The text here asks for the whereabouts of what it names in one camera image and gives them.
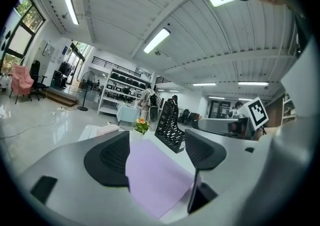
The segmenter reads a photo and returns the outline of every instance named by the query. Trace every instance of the staircase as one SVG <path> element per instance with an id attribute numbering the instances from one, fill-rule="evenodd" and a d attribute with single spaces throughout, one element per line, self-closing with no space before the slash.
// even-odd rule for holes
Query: staircase
<path id="1" fill-rule="evenodd" d="M 78 98 L 76 96 L 64 93 L 63 91 L 54 89 L 52 87 L 49 87 L 47 90 L 41 90 L 39 93 L 56 103 L 68 107 L 75 106 L 78 103 Z"/>

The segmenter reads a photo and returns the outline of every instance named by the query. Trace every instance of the black chair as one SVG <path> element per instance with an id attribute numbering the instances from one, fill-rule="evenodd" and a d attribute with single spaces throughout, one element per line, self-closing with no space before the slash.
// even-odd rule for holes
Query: black chair
<path id="1" fill-rule="evenodd" d="M 126 83 L 126 80 L 125 76 L 119 76 L 119 81 Z"/>
<path id="2" fill-rule="evenodd" d="M 35 60 L 34 63 L 31 65 L 30 69 L 30 77 L 34 80 L 32 88 L 34 89 L 34 92 L 31 93 L 32 95 L 35 95 L 38 98 L 38 101 L 40 101 L 39 98 L 39 90 L 43 90 L 45 88 L 48 88 L 48 86 L 44 85 L 44 79 L 46 76 L 42 76 L 41 83 L 38 83 L 39 76 L 39 70 L 40 70 L 40 62 L 38 60 Z"/>
<path id="3" fill-rule="evenodd" d="M 191 112 L 190 115 L 184 120 L 184 125 L 189 124 L 191 125 L 191 122 L 196 119 L 196 113 Z"/>
<path id="4" fill-rule="evenodd" d="M 185 122 L 185 120 L 186 120 L 186 118 L 188 117 L 189 113 L 190 113 L 190 111 L 186 108 L 186 109 L 183 111 L 181 117 L 178 118 L 178 122 L 179 122 L 179 123 Z"/>

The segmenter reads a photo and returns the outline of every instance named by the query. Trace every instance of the purple paper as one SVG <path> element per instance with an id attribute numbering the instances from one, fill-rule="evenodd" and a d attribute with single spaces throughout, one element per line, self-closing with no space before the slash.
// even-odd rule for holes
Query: purple paper
<path id="1" fill-rule="evenodd" d="M 131 195 L 158 219 L 184 196 L 194 182 L 191 173 L 150 140 L 130 142 L 125 171 Z"/>

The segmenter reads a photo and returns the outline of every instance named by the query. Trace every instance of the white ceiling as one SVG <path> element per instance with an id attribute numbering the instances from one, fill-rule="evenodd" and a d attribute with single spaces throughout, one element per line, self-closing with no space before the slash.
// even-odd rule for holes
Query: white ceiling
<path id="1" fill-rule="evenodd" d="M 217 8 L 209 0 L 73 0 L 79 18 L 74 25 L 70 17 L 62 18 L 68 12 L 64 0 L 41 2 L 66 37 L 133 60 L 185 88 L 216 82 L 201 89 L 208 95 L 272 100 L 295 62 L 288 55 L 295 45 L 293 15 L 284 6 L 256 0 Z M 170 36 L 144 53 L 163 27 Z M 237 81 L 270 85 L 239 88 Z"/>

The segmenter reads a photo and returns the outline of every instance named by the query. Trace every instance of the wooden step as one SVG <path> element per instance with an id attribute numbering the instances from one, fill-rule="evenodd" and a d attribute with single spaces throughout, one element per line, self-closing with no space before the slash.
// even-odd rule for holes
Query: wooden step
<path id="1" fill-rule="evenodd" d="M 65 94 L 60 94 L 58 92 L 51 91 L 50 89 L 48 89 L 48 90 L 45 90 L 45 89 L 44 90 L 40 90 L 39 93 L 44 97 L 46 97 L 46 96 L 49 97 L 49 95 L 50 95 L 50 96 L 53 96 L 53 97 L 58 97 L 58 98 L 60 98 L 60 99 L 62 99 L 64 101 L 67 101 L 67 102 L 70 102 L 70 103 L 77 104 L 77 102 L 78 102 L 77 98 L 70 97 L 70 95 L 67 96 Z"/>
<path id="2" fill-rule="evenodd" d="M 68 107 L 72 107 L 72 106 L 75 106 L 77 104 L 77 101 L 70 101 L 70 100 L 67 100 L 65 99 L 64 97 L 61 97 L 61 96 L 58 96 L 58 95 L 55 95 L 51 92 L 48 92 L 47 95 L 44 94 L 48 99 L 56 102 L 56 103 L 59 103 L 59 104 L 62 104 L 62 105 L 65 105 L 65 106 L 68 106 Z"/>

